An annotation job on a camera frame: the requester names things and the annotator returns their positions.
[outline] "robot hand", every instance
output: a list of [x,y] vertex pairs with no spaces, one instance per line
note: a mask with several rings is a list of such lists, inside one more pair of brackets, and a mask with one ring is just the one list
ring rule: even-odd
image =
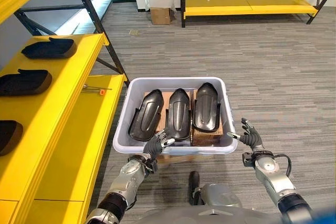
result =
[[238,139],[242,143],[251,147],[252,151],[263,151],[265,150],[264,146],[262,145],[261,136],[259,135],[258,131],[253,127],[251,121],[246,120],[245,118],[241,119],[243,124],[243,129],[246,131],[244,132],[244,136],[240,136],[233,132],[228,132],[227,135]]
[[[281,211],[285,223],[306,223],[312,219],[311,209],[307,202],[300,196],[290,179],[291,161],[285,154],[273,155],[266,151],[261,137],[249,120],[241,119],[244,136],[233,132],[227,135],[238,139],[242,143],[251,147],[253,153],[243,153],[244,166],[253,167],[256,177],[265,186],[266,191],[274,204]],[[288,168],[286,174],[282,173],[276,157],[287,157]]]
[[125,211],[137,201],[138,187],[144,178],[156,172],[156,157],[174,142],[175,139],[170,138],[167,129],[164,129],[146,143],[143,153],[130,156],[105,198],[87,218],[86,224],[119,224]]
[[164,148],[173,144],[175,139],[171,138],[168,129],[165,128],[157,132],[145,145],[143,153],[150,155],[150,160],[156,159],[160,155]]

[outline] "cardboard piece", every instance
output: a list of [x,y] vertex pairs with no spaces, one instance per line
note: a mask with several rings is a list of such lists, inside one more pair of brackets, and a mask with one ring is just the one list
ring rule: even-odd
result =
[[[194,89],[193,92],[193,100],[192,105],[196,99],[197,90]],[[221,137],[223,136],[223,127],[222,127],[222,119],[219,117],[219,127],[215,132],[201,132],[196,129],[192,129],[192,146],[211,146],[219,142]]]
[[170,25],[170,8],[151,8],[151,17],[154,25]]

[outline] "gray carpet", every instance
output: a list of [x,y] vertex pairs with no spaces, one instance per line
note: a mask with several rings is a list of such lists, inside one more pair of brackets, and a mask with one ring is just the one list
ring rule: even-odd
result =
[[[202,77],[223,79],[236,121],[252,120],[264,145],[292,159],[294,185],[313,209],[335,207],[336,11],[325,7],[311,25],[306,15],[231,16],[191,21],[180,13],[168,26],[152,25],[135,3],[112,4],[104,26],[130,79]],[[130,30],[137,30],[129,35]],[[102,59],[112,62],[106,51]],[[92,74],[111,74],[97,63]],[[120,99],[96,181],[90,209],[104,197],[127,161],[114,151]],[[187,205],[187,179],[197,170],[201,183],[226,183],[245,208],[278,213],[252,168],[245,168],[239,144],[229,155],[160,166],[138,191],[138,202],[121,223],[144,212]],[[286,171],[286,160],[279,159]]]

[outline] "plastic bin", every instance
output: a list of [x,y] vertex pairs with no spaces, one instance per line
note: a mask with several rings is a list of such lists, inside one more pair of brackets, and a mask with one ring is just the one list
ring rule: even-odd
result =
[[231,109],[226,95],[224,82],[217,77],[186,77],[186,78],[137,78],[131,81],[122,107],[118,127],[113,138],[113,147],[120,153],[142,153],[146,142],[132,139],[128,129],[132,122],[135,108],[139,108],[144,93],[153,89],[161,91],[175,91],[198,89],[204,82],[211,83],[218,92],[218,101],[221,104],[223,137],[217,146],[169,146],[163,154],[229,154],[237,147],[237,140],[226,135],[226,132],[235,132]]

